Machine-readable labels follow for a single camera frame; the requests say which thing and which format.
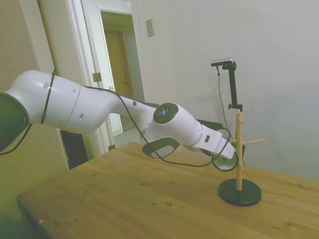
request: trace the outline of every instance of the floor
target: floor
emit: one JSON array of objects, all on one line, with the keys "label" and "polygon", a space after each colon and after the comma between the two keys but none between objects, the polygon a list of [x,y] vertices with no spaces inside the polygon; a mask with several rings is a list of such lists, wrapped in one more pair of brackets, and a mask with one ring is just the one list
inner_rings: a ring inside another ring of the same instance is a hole
[{"label": "floor", "polygon": [[127,142],[141,143],[140,134],[136,128],[129,129],[123,133],[114,136],[115,147],[119,147]]}]

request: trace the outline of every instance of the black metal pole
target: black metal pole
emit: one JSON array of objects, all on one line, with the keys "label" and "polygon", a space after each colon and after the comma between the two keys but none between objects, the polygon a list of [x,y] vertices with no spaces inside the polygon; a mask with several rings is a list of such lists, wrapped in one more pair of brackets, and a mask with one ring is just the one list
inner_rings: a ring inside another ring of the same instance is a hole
[{"label": "black metal pole", "polygon": [[237,92],[236,92],[236,82],[235,82],[235,70],[229,69],[229,84],[230,84],[230,94],[231,94],[231,104],[236,106],[237,103]]},{"label": "black metal pole", "polygon": [[237,102],[236,81],[235,81],[236,68],[237,68],[236,62],[233,62],[232,64],[228,64],[228,65],[223,65],[223,70],[228,70],[228,74],[229,74],[231,104],[229,104],[228,108],[239,109],[242,112],[243,105],[239,105]]}]

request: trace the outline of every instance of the wooden dowel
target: wooden dowel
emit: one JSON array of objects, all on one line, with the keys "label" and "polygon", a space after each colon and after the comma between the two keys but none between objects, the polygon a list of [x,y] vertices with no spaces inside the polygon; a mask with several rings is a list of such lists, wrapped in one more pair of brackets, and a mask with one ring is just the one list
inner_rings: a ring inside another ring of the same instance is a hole
[{"label": "wooden dowel", "polygon": [[[266,138],[261,138],[261,139],[251,140],[251,141],[245,141],[245,142],[242,142],[242,144],[243,144],[243,145],[247,145],[247,144],[251,144],[251,143],[261,143],[261,142],[266,142],[266,141],[267,141]],[[236,143],[237,140],[235,140],[235,139],[230,139],[229,142]]]},{"label": "wooden dowel", "polygon": [[237,110],[236,113],[236,152],[238,156],[238,165],[237,165],[237,177],[236,177],[236,188],[238,191],[242,190],[242,181],[243,181],[243,119],[242,112]]},{"label": "wooden dowel", "polygon": [[261,143],[261,142],[266,142],[266,141],[267,141],[267,139],[261,138],[261,139],[257,139],[257,140],[245,141],[245,142],[243,142],[243,145],[247,145],[247,144],[251,144],[251,143]]}]

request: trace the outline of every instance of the door hinge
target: door hinge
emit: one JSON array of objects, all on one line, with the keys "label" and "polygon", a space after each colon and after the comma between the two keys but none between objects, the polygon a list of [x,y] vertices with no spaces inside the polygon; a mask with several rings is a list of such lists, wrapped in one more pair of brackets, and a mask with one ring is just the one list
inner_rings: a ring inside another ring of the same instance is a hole
[{"label": "door hinge", "polygon": [[115,149],[115,144],[112,144],[108,147],[109,151],[111,151],[112,149]]},{"label": "door hinge", "polygon": [[102,81],[102,76],[101,76],[101,73],[100,73],[100,72],[93,73],[92,76],[93,76],[93,81],[94,81],[94,82],[100,82],[100,81]]}]

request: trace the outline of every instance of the wooden table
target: wooden table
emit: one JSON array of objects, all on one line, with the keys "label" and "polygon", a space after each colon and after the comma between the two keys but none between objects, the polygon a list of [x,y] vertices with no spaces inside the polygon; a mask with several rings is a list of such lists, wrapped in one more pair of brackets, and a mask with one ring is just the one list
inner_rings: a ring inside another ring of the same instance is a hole
[{"label": "wooden table", "polygon": [[[175,152],[168,160],[202,164]],[[213,166],[174,166],[128,143],[21,194],[19,202],[53,239],[319,239],[319,182],[245,167],[262,201],[236,207]]]}]

